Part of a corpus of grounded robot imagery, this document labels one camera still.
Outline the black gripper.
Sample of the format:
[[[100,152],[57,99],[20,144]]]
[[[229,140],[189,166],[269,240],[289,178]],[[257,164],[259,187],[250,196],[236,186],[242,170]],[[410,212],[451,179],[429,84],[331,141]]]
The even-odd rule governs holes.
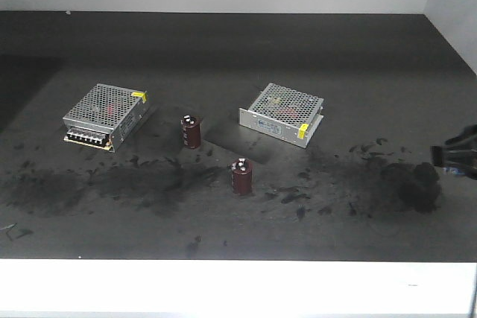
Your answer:
[[[459,135],[442,145],[431,146],[432,164],[476,179],[476,125],[465,127]]]

